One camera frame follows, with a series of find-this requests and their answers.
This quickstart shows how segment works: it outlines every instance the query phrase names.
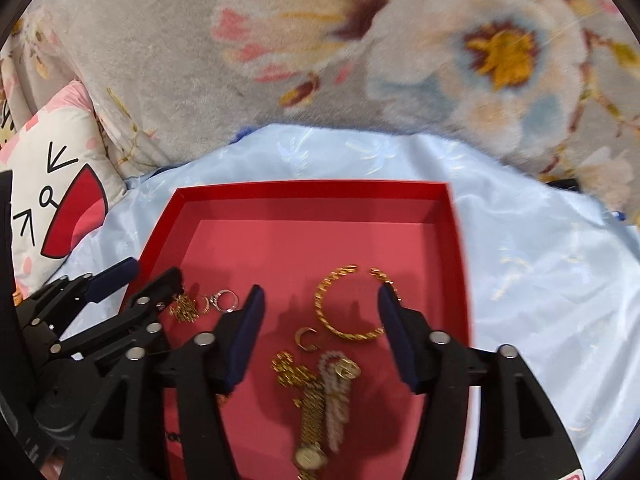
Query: gold hoop earring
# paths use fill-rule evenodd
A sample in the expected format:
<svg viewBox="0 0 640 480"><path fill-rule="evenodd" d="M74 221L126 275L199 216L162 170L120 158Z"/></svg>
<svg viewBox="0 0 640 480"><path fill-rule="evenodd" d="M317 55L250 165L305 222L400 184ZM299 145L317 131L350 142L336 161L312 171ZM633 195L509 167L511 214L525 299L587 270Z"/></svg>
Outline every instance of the gold hoop earring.
<svg viewBox="0 0 640 480"><path fill-rule="evenodd" d="M316 350L319 350L320 347L318 345L304 346L300 342L300 340L302 339L302 336L305 335L307 332L313 332L314 334L317 333L315 328L311 328L310 326L303 326L302 328L297 330L296 335L294 336L296 340L296 345L302 348L305 352L315 352Z"/></svg>
<svg viewBox="0 0 640 480"><path fill-rule="evenodd" d="M324 294L327 289L333 282L339 280L341 277L346 276L347 274L353 274L354 272L358 272L357 265L348 265L346 267L339 267L335 269L333 272L329 273L329 275L320 282L318 288L316 288L316 294L314 296L314 309L316 311L316 317L320 320L320 323L324 325L324 327L331 333L341 337L342 339L346 339L348 341L368 341L371 339L375 339L385 333L385 330L382 327L379 327L371 332L367 332L364 334L349 334L346 332L341 332L337 328L334 328L328 321L324 315L324 308L322 307L322 301L324 300ZM389 277L382 272L380 269L372 268L369 271L373 277L379 280L382 283L388 283L394 288L396 295L398 294L398 290Z"/></svg>

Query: gold watch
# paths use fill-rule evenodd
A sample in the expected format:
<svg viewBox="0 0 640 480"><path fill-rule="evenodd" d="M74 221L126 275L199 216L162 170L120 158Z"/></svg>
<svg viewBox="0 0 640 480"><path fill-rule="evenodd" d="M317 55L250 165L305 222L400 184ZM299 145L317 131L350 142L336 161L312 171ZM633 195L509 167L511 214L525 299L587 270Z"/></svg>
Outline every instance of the gold watch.
<svg viewBox="0 0 640 480"><path fill-rule="evenodd" d="M322 451L322 421L324 419L324 388L318 381L309 382L303 391L300 445L293 453L299 480L314 480L316 472L328 462Z"/></svg>

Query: blue gripper pad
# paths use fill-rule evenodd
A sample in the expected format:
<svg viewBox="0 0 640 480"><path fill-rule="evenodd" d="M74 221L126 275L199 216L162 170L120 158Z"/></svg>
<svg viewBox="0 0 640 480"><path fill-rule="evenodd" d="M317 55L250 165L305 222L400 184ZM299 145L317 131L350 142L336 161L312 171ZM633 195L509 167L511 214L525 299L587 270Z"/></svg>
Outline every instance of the blue gripper pad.
<svg viewBox="0 0 640 480"><path fill-rule="evenodd" d="M99 303L116 290L132 282L140 272L135 258L127 258L89 279L84 298L87 303Z"/></svg>
<svg viewBox="0 0 640 480"><path fill-rule="evenodd" d="M388 283L383 283L378 291L378 312L400 379L414 394L425 393L429 381L437 374L437 362L429 352L431 328L421 312L400 305Z"/></svg>
<svg viewBox="0 0 640 480"><path fill-rule="evenodd" d="M229 326L229 328L236 330L236 336L231 341L226 352L227 374L225 384L226 389L231 392L244 379L249 359L254 351L258 332L260 332L260 327L262 326L262 319L264 318L264 291L262 288L258 285L252 286L242 310L224 314L214 333L218 332L218 327L220 327L225 318L233 321L235 327Z"/></svg>

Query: gold chain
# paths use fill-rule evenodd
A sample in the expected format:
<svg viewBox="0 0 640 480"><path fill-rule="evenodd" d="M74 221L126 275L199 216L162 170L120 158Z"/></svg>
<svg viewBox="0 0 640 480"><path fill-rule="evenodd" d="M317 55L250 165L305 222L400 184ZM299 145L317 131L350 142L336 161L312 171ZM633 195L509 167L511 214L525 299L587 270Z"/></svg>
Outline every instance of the gold chain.
<svg viewBox="0 0 640 480"><path fill-rule="evenodd" d="M375 339L378 336L385 333L384 329L380 327L375 330L372 330L371 332L367 332L365 334L348 334L346 332L341 332L337 328L334 328L327 321L327 318L324 316L324 308L322 307L324 294L326 293L329 286L331 286L333 282L335 282L336 280L339 280L341 277L346 276L347 274L353 274L354 272L358 272L357 265L348 265L346 267L339 267L338 269L335 269L333 272L329 273L329 275L320 282L320 284L318 285L318 288L316 288L316 294L314 296L314 309L316 310L316 316L320 320L320 323L322 323L329 332L337 335L338 337L341 337L342 339L347 339L348 341L367 341L370 339ZM369 274L371 274L380 282L388 283L389 285L391 285L394 288L394 292L396 293L396 296L398 295L398 290L396 289L394 282L392 282L389 279L389 277L380 269L372 268L369 271Z"/></svg>
<svg viewBox="0 0 640 480"><path fill-rule="evenodd" d="M318 378L306 366L294 366L289 352L277 353L271 360L271 368L278 374L278 384L287 388L304 388Z"/></svg>
<svg viewBox="0 0 640 480"><path fill-rule="evenodd" d="M271 368L278 374L278 384L287 388L303 388L302 399L294 403L302 410L300 442L322 444L322 423L324 422L324 386L318 376L305 365L294 366L293 355L287 351L278 352L271 360ZM298 470L298 480L316 480L316 471Z"/></svg>
<svg viewBox="0 0 640 480"><path fill-rule="evenodd" d="M304 444L322 443L324 419L324 392L322 384L315 381L305 386L302 395L302 427L300 441Z"/></svg>
<svg viewBox="0 0 640 480"><path fill-rule="evenodd" d="M185 293L178 294L178 296L174 297L174 303L169 307L169 314L174 316L180 323L184 321L193 323L200 316L208 314L211 309L209 300L205 296L203 296L203 298L205 298L207 305L202 311L198 312L194 300Z"/></svg>

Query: pillow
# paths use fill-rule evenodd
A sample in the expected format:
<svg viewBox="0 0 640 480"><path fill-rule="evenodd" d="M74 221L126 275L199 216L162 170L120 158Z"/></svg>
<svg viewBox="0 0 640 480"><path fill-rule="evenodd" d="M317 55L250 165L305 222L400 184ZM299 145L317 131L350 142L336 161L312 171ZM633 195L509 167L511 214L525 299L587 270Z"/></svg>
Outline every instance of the pillow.
<svg viewBox="0 0 640 480"><path fill-rule="evenodd" d="M81 82L58 92L0 150L14 172L15 279L26 298L100 227L126 191L107 159L91 99Z"/></svg>
<svg viewBox="0 0 640 480"><path fill-rule="evenodd" d="M0 80L0 147L9 142L14 135L14 120L11 118L9 101L5 98L2 80Z"/></svg>

